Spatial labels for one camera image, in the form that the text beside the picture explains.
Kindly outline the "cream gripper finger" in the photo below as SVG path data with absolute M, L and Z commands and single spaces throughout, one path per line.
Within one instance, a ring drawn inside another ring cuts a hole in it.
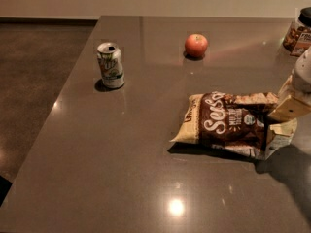
M 271 124 L 269 129 L 276 135 L 292 136 L 297 129 L 297 119 Z

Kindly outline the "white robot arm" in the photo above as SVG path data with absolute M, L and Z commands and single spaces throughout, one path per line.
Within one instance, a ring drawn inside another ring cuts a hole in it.
M 277 92 L 276 105 L 268 114 L 267 135 L 292 136 L 297 129 L 297 119 L 310 113 L 311 47 L 299 57 Z

